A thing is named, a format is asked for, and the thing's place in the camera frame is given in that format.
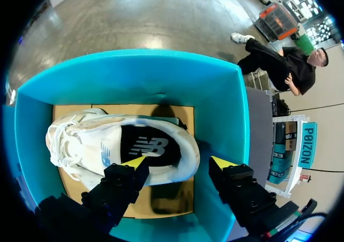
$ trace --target white sneaker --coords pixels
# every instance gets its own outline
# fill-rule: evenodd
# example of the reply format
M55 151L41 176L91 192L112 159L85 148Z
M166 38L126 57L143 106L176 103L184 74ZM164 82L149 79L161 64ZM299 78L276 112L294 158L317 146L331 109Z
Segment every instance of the white sneaker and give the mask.
M144 116L107 115L100 109L57 119L48 129L46 143L52 164L89 190L110 164L141 154L149 163L146 186L187 180L199 165L197 143L185 129Z
M242 35L238 32L231 34L231 40L237 44L246 44L249 39L255 39L252 35Z

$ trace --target person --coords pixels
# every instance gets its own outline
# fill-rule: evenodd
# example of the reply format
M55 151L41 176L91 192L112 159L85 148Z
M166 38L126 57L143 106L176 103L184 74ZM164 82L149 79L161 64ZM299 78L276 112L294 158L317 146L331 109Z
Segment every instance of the person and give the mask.
M328 65L328 56L323 48L307 56L297 47L283 47L277 53L251 35L232 33L231 40L237 44L246 44L245 49L250 52L238 63L244 75L261 68L268 73L276 89L291 90L295 96L304 95L314 85L316 67Z

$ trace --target teal sign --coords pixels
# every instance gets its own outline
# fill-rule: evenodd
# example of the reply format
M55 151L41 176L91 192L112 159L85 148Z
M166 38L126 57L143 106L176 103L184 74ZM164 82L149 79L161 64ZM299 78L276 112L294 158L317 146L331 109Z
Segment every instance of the teal sign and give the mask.
M310 168L314 161L317 148L318 124L316 122L302 125L302 143L299 159L299 167Z

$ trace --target brown cardboard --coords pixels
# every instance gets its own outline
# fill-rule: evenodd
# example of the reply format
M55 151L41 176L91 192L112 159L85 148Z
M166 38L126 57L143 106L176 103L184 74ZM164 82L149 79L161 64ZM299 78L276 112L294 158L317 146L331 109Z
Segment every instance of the brown cardboard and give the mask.
M297 122L285 122L285 135L289 133L296 133L296 132L297 132ZM296 149L296 138L285 141L286 151L295 151L295 149Z
M54 106L53 119L67 113L91 108L91 105L57 105ZM186 106L160 105L93 105L108 114L144 115L159 117L178 117L194 135L194 108ZM81 203L81 193L88 191L84 185L69 177L59 168L61 180L67 195ZM178 183L144 187L135 204L129 204L124 217L150 219L184 215L193 212L194 178Z

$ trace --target black shirt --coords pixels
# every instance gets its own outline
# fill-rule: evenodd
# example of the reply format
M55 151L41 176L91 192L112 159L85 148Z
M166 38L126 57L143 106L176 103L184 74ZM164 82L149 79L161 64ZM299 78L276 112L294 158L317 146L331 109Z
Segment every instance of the black shirt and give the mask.
M316 82L316 68L307 63L308 56L298 47L283 47L289 64L292 81L304 95Z

